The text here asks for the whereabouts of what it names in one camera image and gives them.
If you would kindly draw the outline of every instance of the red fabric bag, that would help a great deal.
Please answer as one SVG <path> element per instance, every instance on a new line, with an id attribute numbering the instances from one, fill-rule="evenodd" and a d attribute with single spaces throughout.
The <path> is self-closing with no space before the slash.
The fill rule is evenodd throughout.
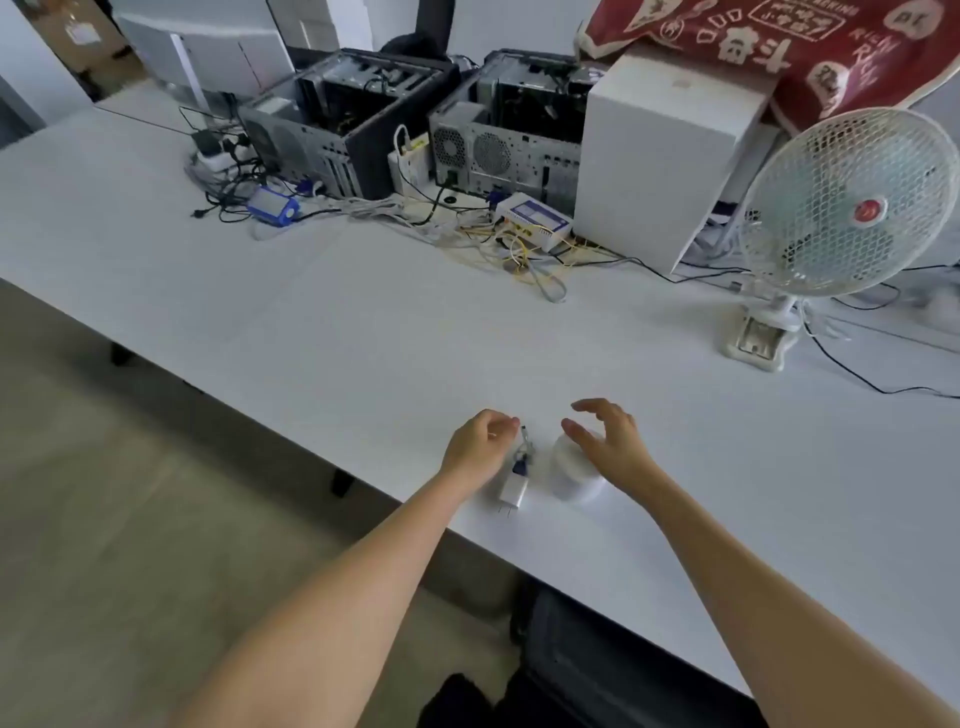
<path id="1" fill-rule="evenodd" d="M 599 59 L 638 38 L 781 76 L 773 111 L 798 133 L 946 82 L 960 68 L 960 0 L 600 0 L 577 46 Z"/>

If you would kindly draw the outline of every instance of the desk fan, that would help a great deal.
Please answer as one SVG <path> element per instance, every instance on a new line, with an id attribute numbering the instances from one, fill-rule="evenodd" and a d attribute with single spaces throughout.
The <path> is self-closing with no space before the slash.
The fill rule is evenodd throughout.
<path id="1" fill-rule="evenodd" d="M 861 291 L 909 265 L 949 218 L 958 178 L 960 152 L 914 111 L 851 111 L 789 141 L 751 184 L 736 233 L 775 295 L 747 308 L 727 355 L 779 372 L 804 299 Z"/>

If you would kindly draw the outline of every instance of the desk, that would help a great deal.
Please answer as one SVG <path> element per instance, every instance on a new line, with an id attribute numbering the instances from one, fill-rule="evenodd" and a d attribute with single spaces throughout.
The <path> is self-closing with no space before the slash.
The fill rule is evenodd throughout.
<path id="1" fill-rule="evenodd" d="M 737 538 L 960 708 L 957 402 L 877 395 L 807 341 L 780 375 L 729 360 L 731 294 L 633 266 L 570 271 L 554 305 L 375 223 L 257 242 L 188 217 L 189 148 L 97 109 L 12 145 L 0 276 L 399 500 L 481 407 L 547 450 L 570 401 L 609 396 Z M 952 353 L 866 329 L 832 350 L 960 389 Z M 746 691 L 649 517 L 616 491 L 558 501 L 541 476 L 509 519 L 481 494 L 452 529 Z"/>

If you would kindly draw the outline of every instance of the white box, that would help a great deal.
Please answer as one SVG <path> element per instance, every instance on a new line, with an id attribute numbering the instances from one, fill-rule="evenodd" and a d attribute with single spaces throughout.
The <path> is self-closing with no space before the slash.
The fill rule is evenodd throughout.
<path id="1" fill-rule="evenodd" d="M 653 47 L 588 97 L 573 229 L 670 273 L 713 210 L 776 79 Z"/>

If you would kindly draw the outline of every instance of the floor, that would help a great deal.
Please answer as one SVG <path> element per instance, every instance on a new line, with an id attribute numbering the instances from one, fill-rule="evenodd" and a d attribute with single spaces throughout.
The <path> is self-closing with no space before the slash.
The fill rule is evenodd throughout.
<path id="1" fill-rule="evenodd" d="M 160 726 L 228 646 L 396 505 L 0 281 L 0 725 Z M 361 721 L 445 677 L 496 699 L 517 573 L 447 534 Z M 473 584 L 482 584 L 478 589 Z"/>

